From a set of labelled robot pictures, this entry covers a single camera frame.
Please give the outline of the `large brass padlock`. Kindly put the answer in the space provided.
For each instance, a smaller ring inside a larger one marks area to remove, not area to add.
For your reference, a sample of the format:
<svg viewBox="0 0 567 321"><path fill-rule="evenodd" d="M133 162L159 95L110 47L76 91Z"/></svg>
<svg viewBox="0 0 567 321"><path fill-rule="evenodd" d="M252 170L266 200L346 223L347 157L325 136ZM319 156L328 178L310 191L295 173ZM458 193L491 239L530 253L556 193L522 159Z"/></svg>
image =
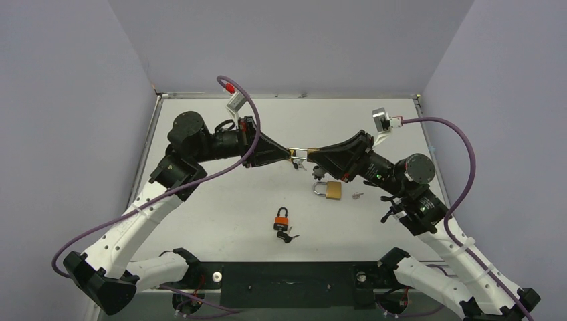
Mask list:
<svg viewBox="0 0 567 321"><path fill-rule="evenodd" d="M341 200L342 183L339 181L316 181L312 185L312 191L319 197L331 200Z"/></svg>

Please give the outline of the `small brass padlock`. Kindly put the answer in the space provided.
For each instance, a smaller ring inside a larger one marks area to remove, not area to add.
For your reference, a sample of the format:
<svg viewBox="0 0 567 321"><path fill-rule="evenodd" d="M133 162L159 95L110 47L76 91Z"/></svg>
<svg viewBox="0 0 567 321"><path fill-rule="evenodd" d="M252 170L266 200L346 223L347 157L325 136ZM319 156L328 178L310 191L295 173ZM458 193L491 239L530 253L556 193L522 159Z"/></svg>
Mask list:
<svg viewBox="0 0 567 321"><path fill-rule="evenodd" d="M288 148L290 159L292 161L308 161L310 162L310 155L318 151L317 148Z"/></svg>

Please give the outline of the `orange black padlock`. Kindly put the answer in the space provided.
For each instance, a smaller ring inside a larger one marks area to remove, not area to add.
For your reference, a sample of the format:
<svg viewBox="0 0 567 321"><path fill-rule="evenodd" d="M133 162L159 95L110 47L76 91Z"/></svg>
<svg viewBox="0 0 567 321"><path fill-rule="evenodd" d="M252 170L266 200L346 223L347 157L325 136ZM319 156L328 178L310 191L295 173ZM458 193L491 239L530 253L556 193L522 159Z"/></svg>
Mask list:
<svg viewBox="0 0 567 321"><path fill-rule="evenodd" d="M273 229L276 231L287 231L288 228L288 209L286 207L280 207L275 216Z"/></svg>

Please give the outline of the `yellow padlock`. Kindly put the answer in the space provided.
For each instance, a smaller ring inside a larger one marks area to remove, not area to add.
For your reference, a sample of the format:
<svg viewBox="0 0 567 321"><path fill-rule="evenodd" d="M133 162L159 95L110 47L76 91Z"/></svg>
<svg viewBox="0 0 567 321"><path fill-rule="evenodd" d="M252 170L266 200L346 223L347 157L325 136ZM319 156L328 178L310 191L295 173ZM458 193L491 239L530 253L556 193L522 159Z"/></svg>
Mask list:
<svg viewBox="0 0 567 321"><path fill-rule="evenodd" d="M295 168L295 170L299 170L299 169L302 169L304 171L307 170L307 168L304 166L304 159L298 159L298 158L292 159L291 162L292 162L292 166L293 166L293 168Z"/></svg>

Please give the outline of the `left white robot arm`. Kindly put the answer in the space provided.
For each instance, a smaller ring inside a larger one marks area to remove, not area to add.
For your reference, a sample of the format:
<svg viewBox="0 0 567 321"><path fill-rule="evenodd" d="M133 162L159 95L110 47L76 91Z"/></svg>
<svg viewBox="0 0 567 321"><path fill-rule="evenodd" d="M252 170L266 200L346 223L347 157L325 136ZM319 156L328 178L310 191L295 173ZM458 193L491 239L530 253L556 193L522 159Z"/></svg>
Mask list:
<svg viewBox="0 0 567 321"><path fill-rule="evenodd" d="M210 133L202 116L193 111L179 114L168 133L164 158L148 182L117 222L82 253L73 251L63 264L71 279L107 315L117 314L134 296L161 284L177 282L184 288L199 280L198 259L183 248L158 257L133 261L133 255L164 220L185 202L207 176L203 162L251 155L247 168L291 158L289 149L258 130L250 116L235 128Z"/></svg>

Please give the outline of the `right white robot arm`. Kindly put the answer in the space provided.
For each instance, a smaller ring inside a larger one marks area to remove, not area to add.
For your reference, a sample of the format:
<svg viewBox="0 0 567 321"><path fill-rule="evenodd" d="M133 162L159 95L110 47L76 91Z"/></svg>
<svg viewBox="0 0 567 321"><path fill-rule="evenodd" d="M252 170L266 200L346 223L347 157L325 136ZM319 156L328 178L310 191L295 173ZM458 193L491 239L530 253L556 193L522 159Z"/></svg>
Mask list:
<svg viewBox="0 0 567 321"><path fill-rule="evenodd" d="M406 251L390 250L377 267L378 279L387 286L397 282L414 288L450 309L462 320L530 320L540 301L532 288L523 288L505 277L478 249L446 206L430 189L435 177L433 161L412 154L392 162L376 151L389 133L371 136L361 131L345 142L310 148L307 161L315 177L329 174L345 183L362 177L367 185L385 191L394 217L412 235L431 248L454 276L419 263Z"/></svg>

